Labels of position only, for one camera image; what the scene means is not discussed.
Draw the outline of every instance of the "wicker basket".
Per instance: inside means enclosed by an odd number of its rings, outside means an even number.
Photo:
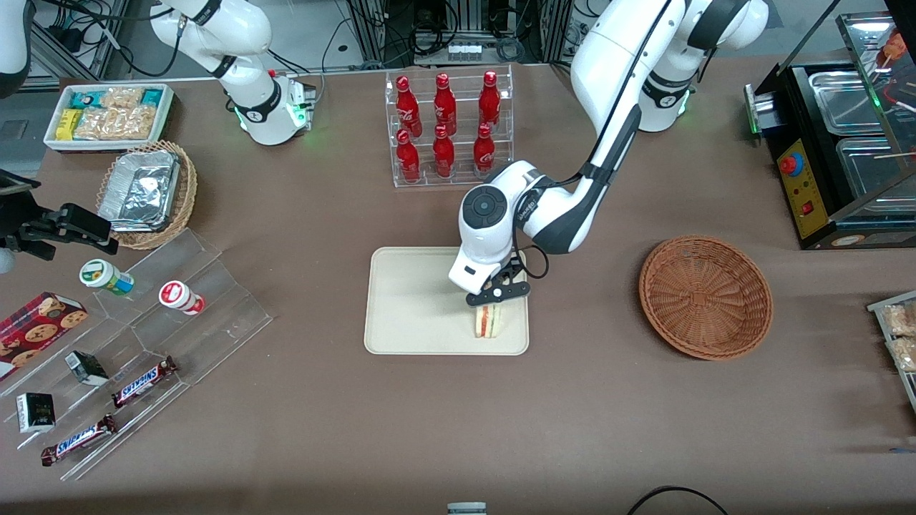
[[[662,338],[702,359],[747,354],[773,321],[772,295],[754,262],[707,236],[682,236],[656,247],[639,275],[639,299]]]
[[[169,141],[157,141],[143,147],[132,148],[127,153],[152,152],[154,150],[167,150],[178,155],[181,159],[178,189],[175,201],[172,204],[171,221],[162,231],[157,233],[112,232],[112,237],[118,240],[122,246],[133,248],[134,250],[150,250],[167,244],[188,226],[188,220],[191,219],[191,212],[194,210],[194,196],[197,195],[197,171],[194,169],[194,163],[188,159],[188,154],[181,147]],[[105,195],[105,190],[108,188],[108,180],[111,178],[112,170],[114,169],[115,164],[112,163],[102,181],[102,189],[99,190],[99,194],[96,196],[96,210],[102,205],[102,197]]]

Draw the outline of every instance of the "foil tray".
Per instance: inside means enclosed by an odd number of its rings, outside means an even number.
[[[875,107],[854,71],[822,71],[808,79],[827,130],[837,136],[883,136]]]
[[[875,159],[893,153],[884,137],[848,137],[836,146],[843,171],[856,197],[880,189],[900,174],[896,159]],[[878,213],[916,211],[916,181],[905,180],[881,195],[865,209]]]

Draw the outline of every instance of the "cookie box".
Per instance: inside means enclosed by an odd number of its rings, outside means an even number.
[[[142,88],[148,91],[162,91],[161,96],[158,98],[156,116],[153,118],[153,125],[149,131],[149,137],[147,139],[120,139],[104,141],[57,139],[56,133],[58,125],[60,124],[60,119],[71,107],[73,95],[97,92],[113,86]],[[159,141],[159,137],[162,135],[162,131],[165,129],[166,120],[169,117],[169,109],[171,108],[172,97],[174,94],[175,93],[172,91],[172,89],[162,82],[117,82],[107,84],[76,84],[73,86],[67,86],[63,89],[63,91],[60,92],[60,99],[58,100],[57,107],[54,109],[54,115],[51,117],[51,121],[48,124],[48,130],[45,131],[45,145],[47,145],[48,148],[57,150],[58,152],[66,153],[109,152],[155,143]]]
[[[45,291],[0,322],[0,381],[88,316],[79,302]]]

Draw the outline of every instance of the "brown table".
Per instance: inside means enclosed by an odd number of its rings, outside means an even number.
[[[589,238],[534,284],[519,357],[363,347],[373,251],[458,245],[463,195],[393,188],[383,73],[328,77],[316,128],[277,148],[239,130],[217,82],[174,82],[169,138],[200,174],[191,226],[277,319],[80,481],[17,452],[6,425],[0,513],[434,514],[481,499],[494,515],[617,514],[661,484],[732,513],[913,513],[916,457],[887,451],[916,445],[916,423],[865,305],[916,288],[916,259],[798,250],[741,99],[775,60],[718,60],[676,127],[637,138]],[[566,177],[592,126],[562,73],[514,73],[516,155]],[[93,205],[111,160],[48,152],[38,200]],[[772,288],[772,331],[737,361],[673,351],[639,309],[643,259],[690,233],[741,247]],[[95,256],[21,257],[0,312],[43,290],[86,297],[76,270]],[[640,515],[712,513],[666,495]]]

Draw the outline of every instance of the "red bottle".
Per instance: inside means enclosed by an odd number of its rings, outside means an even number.
[[[455,163],[455,145],[449,139],[445,125],[436,126],[436,141],[432,143],[432,153],[436,155],[436,173],[443,179],[452,177],[452,166]]]
[[[493,153],[496,145],[490,137],[490,125],[480,124],[477,128],[477,140],[474,142],[474,166],[480,173],[489,173],[493,169]]]
[[[420,154],[417,148],[410,143],[410,133],[407,129],[398,130],[398,165],[404,181],[416,182],[420,180]]]
[[[458,131],[458,115],[455,106],[455,95],[449,87],[449,76],[445,73],[436,75],[436,98],[432,101],[436,108],[436,124],[445,125],[448,135]]]
[[[423,134],[420,105],[417,104],[417,97],[410,90],[410,81],[401,75],[395,81],[395,85],[398,87],[398,118],[400,118],[401,128],[406,128],[414,137],[420,137]]]
[[[484,89],[480,92],[480,123],[499,125],[499,90],[496,88],[496,72],[484,73]]]

